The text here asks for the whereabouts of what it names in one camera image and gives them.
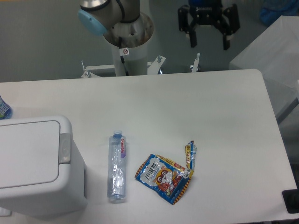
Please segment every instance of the plastic water bottle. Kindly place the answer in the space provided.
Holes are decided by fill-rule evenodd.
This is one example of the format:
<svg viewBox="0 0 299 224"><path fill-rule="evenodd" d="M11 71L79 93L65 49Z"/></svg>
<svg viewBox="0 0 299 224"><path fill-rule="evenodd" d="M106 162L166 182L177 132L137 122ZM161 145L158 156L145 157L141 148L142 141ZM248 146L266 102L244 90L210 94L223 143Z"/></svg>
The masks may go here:
<svg viewBox="0 0 299 224"><path fill-rule="evenodd" d="M114 131L109 139L107 197L114 201L126 196L126 139Z"/></svg>
<svg viewBox="0 0 299 224"><path fill-rule="evenodd" d="M11 107L3 101L0 96L0 120L10 119L13 115L13 110Z"/></svg>
<svg viewBox="0 0 299 224"><path fill-rule="evenodd" d="M299 0L264 0L260 11L261 21L270 26L281 15L296 15L299 8Z"/></svg>

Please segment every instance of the crushed plastic bottle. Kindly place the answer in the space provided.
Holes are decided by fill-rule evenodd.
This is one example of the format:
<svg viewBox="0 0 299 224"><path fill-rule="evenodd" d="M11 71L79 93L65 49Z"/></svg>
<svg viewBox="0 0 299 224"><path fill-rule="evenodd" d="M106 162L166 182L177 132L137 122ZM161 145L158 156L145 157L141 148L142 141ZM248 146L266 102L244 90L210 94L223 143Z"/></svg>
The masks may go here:
<svg viewBox="0 0 299 224"><path fill-rule="evenodd" d="M109 139L107 197L111 201L126 196L126 139L122 131L114 131Z"/></svg>
<svg viewBox="0 0 299 224"><path fill-rule="evenodd" d="M13 110L0 96L0 120L10 119L12 115Z"/></svg>

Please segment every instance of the snack wrapper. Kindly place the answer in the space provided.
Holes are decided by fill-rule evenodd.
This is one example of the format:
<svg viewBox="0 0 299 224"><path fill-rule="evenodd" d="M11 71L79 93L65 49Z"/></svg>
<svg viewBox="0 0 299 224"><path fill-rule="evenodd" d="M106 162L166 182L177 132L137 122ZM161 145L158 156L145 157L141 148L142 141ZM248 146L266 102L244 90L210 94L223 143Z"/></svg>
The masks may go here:
<svg viewBox="0 0 299 224"><path fill-rule="evenodd" d="M185 146L187 169L194 170L196 151L197 148L194 141L190 141L189 144Z"/></svg>
<svg viewBox="0 0 299 224"><path fill-rule="evenodd" d="M175 204L186 191L193 172L170 159L151 154L139 167L135 178L169 203Z"/></svg>

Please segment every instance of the metal bolt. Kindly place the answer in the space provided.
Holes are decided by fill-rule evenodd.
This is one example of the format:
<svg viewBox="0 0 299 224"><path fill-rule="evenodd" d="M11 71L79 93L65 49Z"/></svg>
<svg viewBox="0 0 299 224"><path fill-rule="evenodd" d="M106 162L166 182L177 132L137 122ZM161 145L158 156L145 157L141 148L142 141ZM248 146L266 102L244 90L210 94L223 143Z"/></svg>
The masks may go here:
<svg viewBox="0 0 299 224"><path fill-rule="evenodd" d="M83 61L81 61L81 64L82 64L82 69L83 69L83 71L85 72L84 75L87 76L87 77L89 77L89 78L91 78L92 76L91 76L91 74L89 73L89 70L86 70L86 67L85 67Z"/></svg>
<svg viewBox="0 0 299 224"><path fill-rule="evenodd" d="M83 62L83 61L81 61L81 64L82 64L82 68L83 68L83 70L85 70L85 69L86 69L86 67L85 67L85 65L84 65L84 62Z"/></svg>

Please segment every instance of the bottle cap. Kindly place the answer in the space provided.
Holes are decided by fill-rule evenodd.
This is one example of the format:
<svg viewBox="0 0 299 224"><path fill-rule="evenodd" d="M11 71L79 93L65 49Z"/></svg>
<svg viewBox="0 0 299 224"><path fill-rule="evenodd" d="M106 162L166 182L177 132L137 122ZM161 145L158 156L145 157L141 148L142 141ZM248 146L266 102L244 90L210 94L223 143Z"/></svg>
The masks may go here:
<svg viewBox="0 0 299 224"><path fill-rule="evenodd" d="M122 135L122 131L121 130L116 130L116 131L113 132L113 135L115 135L115 134L121 134Z"/></svg>

